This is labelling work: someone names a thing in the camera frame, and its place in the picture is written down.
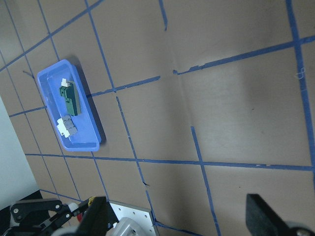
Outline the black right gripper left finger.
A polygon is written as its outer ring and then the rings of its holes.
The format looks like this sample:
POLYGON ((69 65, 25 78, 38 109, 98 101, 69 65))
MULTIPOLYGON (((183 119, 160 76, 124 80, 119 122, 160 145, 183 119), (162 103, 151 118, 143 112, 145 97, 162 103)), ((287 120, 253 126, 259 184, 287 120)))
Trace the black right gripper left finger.
POLYGON ((76 236, 105 236, 117 223, 117 217, 106 197, 95 197, 75 231, 76 236))

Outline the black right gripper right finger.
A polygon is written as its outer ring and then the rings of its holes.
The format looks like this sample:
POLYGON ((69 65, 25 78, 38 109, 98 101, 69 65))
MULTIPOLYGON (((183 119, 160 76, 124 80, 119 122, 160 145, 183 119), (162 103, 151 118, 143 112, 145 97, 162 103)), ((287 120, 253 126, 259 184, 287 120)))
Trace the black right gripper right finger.
POLYGON ((252 236, 295 235, 259 194, 246 196, 246 226, 252 236))

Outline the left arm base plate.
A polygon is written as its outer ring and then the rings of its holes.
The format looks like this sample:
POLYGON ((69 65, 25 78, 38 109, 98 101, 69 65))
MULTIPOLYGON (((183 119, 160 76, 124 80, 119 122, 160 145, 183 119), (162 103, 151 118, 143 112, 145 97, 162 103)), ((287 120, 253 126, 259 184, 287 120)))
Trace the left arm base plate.
POLYGON ((116 201, 109 201, 118 222, 107 236, 159 236, 150 210, 116 201))

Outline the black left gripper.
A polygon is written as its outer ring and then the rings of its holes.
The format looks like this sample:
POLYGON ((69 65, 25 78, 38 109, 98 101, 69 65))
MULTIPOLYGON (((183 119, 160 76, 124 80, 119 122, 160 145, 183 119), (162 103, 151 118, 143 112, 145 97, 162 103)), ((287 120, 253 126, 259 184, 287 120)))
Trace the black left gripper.
POLYGON ((71 218, 76 217, 71 213, 68 205, 63 205, 56 198, 16 201, 13 205, 0 210, 0 235, 1 236, 29 236, 27 228, 20 223, 32 212, 53 211, 57 214, 49 223, 45 224, 37 236, 76 236, 78 226, 63 228, 71 218))

